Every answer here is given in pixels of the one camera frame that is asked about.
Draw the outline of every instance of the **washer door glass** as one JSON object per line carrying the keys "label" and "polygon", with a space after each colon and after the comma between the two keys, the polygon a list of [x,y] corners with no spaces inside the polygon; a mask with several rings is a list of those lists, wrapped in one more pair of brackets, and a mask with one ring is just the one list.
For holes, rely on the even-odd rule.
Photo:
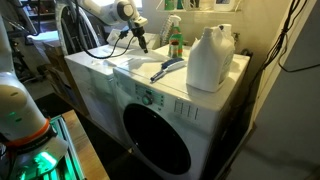
{"label": "washer door glass", "polygon": [[153,164],[171,174],[189,170],[191,160],[186,145],[162,117],[142,105],[131,104],[123,119],[131,139]]}

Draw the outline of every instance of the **washing machine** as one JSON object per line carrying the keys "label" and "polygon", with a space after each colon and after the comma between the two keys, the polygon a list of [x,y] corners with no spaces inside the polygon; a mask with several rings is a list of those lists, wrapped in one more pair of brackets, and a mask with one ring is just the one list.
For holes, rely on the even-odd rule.
{"label": "washing machine", "polygon": [[163,179],[201,179],[229,123],[226,117],[248,60],[234,56],[216,93],[187,85],[186,67],[151,83],[163,61],[137,59],[114,68],[121,123],[133,154]]}
{"label": "washing machine", "polygon": [[[120,30],[111,31],[108,42],[109,45],[100,46],[89,50],[96,56],[107,56],[114,49]],[[152,49],[159,47],[159,35],[145,33],[147,47],[152,54]],[[114,49],[113,55],[119,55],[125,51],[132,33],[120,40]],[[138,41],[133,39],[129,50],[122,56],[99,60],[90,57],[85,52],[75,53],[65,56],[66,63],[77,84],[85,105],[89,111],[89,119],[94,125],[103,130],[106,134],[116,140],[123,147],[128,148],[128,142],[123,137],[123,129],[119,124],[112,69],[123,62],[129,61],[139,55],[144,54],[138,45]]]}

